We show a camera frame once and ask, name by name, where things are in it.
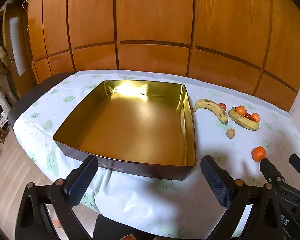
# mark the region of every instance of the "gold box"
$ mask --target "gold box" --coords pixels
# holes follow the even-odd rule
[[[141,81],[103,81],[53,136],[62,152],[129,174],[185,179],[196,164],[194,125],[186,87]]]

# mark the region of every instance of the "wooden wall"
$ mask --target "wooden wall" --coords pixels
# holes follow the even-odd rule
[[[300,87],[292,0],[29,0],[39,82],[66,71],[187,76],[289,110]]]

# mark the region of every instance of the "beige pants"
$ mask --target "beige pants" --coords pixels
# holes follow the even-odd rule
[[[17,102],[9,87],[7,75],[0,74],[0,105],[2,106],[2,109],[5,112],[5,114],[8,116],[11,106],[6,100],[6,95],[12,104]]]

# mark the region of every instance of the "white tablecloth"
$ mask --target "white tablecloth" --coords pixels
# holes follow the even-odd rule
[[[227,125],[206,109],[193,114],[197,165],[184,181],[140,177],[99,168],[81,203],[117,222],[140,230],[176,238],[206,239],[225,208],[221,207],[200,171],[205,155],[215,157],[222,169],[248,185],[265,179],[259,163],[251,158],[253,148],[262,145],[266,157],[286,181],[300,189],[300,175],[289,165],[289,156],[300,157],[300,134],[289,114],[261,99],[198,80],[157,73],[134,71],[81,71],[66,78],[40,97],[15,122],[20,145],[52,181],[66,178],[80,161],[64,156],[52,136],[81,100],[103,80],[139,79],[176,82],[186,86],[191,105],[200,98],[225,103],[227,109],[243,105],[248,113],[260,115],[260,129],[250,131]],[[233,139],[226,130],[234,128]],[[246,209],[235,235],[242,230],[249,214]]]

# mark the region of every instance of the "door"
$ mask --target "door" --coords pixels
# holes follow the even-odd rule
[[[29,92],[34,86],[34,79],[31,73],[31,54],[26,46],[27,42],[27,19],[21,6],[7,3],[3,13],[2,36],[3,45],[10,58],[11,79],[19,98]]]

